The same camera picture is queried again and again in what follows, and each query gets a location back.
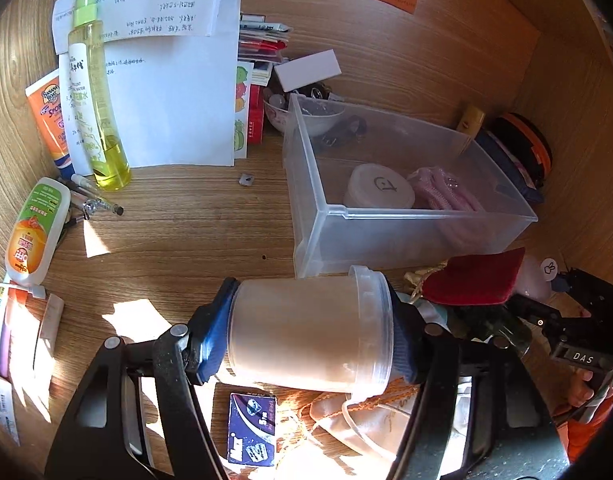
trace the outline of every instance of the banana boat sunscreen tube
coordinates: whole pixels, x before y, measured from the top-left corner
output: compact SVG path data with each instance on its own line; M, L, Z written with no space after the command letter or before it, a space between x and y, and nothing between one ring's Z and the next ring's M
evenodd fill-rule
M66 144L58 70L53 70L29 86L26 95L53 162L60 170L61 177L71 180L75 171Z
M18 215L4 257L6 272L19 285L42 283L71 204L71 192L43 176Z

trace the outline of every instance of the pink bag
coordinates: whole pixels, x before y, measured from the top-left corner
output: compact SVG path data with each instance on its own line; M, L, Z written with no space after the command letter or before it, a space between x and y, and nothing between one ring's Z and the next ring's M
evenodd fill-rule
M484 212L478 199L455 175L442 168L420 168L407 180L416 197L426 200L429 208L441 211ZM459 254L481 252L487 239L487 220L455 216L438 222L439 229Z

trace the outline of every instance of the plastic storage box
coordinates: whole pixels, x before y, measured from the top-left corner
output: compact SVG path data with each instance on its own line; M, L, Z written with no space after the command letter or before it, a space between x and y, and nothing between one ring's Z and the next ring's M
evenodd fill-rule
M319 107L335 117L310 136ZM283 145L291 204L296 278L437 264L463 254L504 251L538 220L507 176L476 142L454 130L360 105L294 94ZM343 205L354 168L374 163L403 177L439 166L458 177L484 212L350 208Z

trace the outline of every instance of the green spray cap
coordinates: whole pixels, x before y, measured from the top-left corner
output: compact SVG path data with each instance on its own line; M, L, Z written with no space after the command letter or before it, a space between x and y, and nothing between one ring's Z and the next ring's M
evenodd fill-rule
M73 13L73 26L79 27L84 23L94 22L98 18L98 5L95 0L75 0Z

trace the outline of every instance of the plastic cup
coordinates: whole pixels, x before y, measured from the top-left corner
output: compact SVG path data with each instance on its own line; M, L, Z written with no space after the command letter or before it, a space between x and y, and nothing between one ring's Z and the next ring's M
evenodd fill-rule
M247 280L231 311L228 355L238 377L304 390L384 393L393 357L393 315L381 272Z
M411 184L391 168L360 164L351 173L343 202L347 207L410 209L415 193Z

